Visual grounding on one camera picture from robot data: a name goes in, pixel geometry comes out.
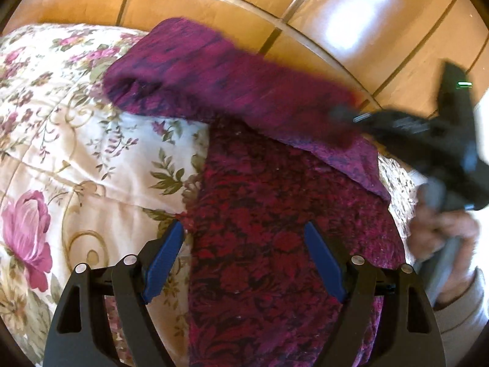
folded blanket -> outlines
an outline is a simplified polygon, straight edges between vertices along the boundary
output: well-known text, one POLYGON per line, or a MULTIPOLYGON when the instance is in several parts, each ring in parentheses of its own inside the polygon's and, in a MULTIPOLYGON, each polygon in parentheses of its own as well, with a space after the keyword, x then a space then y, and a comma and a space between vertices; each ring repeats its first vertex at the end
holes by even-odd
MULTIPOLYGON (((309 220, 375 265, 404 261, 377 152, 325 125, 331 106, 354 103, 347 89, 171 19, 108 69, 104 90, 131 113, 211 123, 202 190, 183 217, 194 234, 190 365, 314 363, 341 305, 304 245, 309 220)), ((370 356, 380 310, 376 300, 355 365, 370 356)))

tiled floor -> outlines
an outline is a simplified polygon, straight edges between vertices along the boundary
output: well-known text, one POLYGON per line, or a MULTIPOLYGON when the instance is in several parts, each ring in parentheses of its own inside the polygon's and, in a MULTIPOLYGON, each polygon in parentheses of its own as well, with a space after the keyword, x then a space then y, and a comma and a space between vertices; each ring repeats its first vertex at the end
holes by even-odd
POLYGON ((5 31, 33 22, 150 30, 174 16, 349 83, 363 93, 366 110, 432 114, 441 59, 469 69, 476 101, 489 86, 489 32, 469 0, 24 0, 5 31))

green indicator light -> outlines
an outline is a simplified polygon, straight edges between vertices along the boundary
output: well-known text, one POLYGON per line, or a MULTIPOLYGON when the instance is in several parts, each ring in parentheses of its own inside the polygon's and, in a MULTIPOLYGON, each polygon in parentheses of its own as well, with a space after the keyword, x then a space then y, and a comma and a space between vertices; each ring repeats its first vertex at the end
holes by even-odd
POLYGON ((460 88, 472 88, 472 83, 469 83, 468 81, 459 81, 458 86, 460 88))

person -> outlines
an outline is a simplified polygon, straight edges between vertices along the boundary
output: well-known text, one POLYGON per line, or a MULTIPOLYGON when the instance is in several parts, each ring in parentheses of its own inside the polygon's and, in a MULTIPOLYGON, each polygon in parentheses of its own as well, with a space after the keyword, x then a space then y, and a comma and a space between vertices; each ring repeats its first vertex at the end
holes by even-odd
POLYGON ((476 343, 480 342, 479 337, 485 336, 483 331, 488 322, 483 273, 473 263, 480 225, 465 211, 437 214, 425 204, 424 189, 421 186, 417 192, 418 203, 410 222, 407 246, 416 259, 427 259, 443 247, 448 237, 463 239, 434 310, 447 367, 475 367, 476 364, 467 360, 474 353, 481 354, 482 347, 476 343))

beige sleeve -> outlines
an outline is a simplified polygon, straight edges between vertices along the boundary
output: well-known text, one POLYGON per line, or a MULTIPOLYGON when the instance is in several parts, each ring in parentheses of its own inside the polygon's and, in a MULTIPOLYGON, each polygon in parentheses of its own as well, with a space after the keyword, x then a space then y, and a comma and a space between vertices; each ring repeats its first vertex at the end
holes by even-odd
POLYGON ((485 286, 483 273, 477 269, 475 280, 464 296, 435 312, 447 367, 456 367, 460 363, 487 324, 485 286))

